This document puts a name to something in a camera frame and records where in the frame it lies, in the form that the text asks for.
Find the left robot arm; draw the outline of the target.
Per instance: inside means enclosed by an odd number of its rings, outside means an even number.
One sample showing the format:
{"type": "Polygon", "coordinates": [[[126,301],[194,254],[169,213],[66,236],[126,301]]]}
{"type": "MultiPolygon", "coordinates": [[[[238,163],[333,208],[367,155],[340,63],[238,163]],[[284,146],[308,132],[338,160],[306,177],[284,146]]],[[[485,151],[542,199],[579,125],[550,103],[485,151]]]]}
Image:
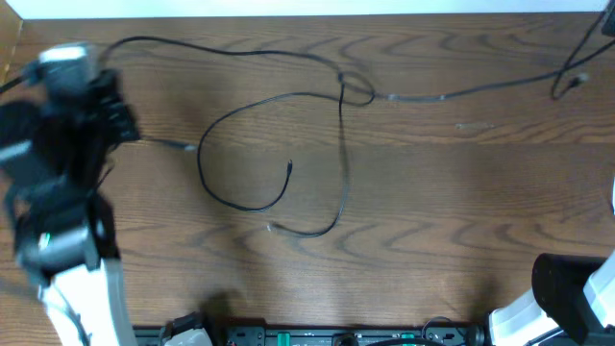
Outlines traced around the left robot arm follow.
{"type": "Polygon", "coordinates": [[[99,187],[108,154],[139,138],[107,69],[76,95],[1,108],[1,170],[16,263],[64,345],[135,345],[111,204],[99,187]]]}

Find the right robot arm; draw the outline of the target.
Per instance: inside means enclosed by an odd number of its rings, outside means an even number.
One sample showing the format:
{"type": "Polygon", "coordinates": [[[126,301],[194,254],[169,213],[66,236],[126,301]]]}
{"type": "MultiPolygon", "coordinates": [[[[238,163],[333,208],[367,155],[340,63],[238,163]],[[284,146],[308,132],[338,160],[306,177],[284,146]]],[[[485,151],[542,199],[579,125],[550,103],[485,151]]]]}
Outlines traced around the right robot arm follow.
{"type": "Polygon", "coordinates": [[[468,328],[464,343],[614,346],[614,257],[540,255],[530,290],[468,328]]]}

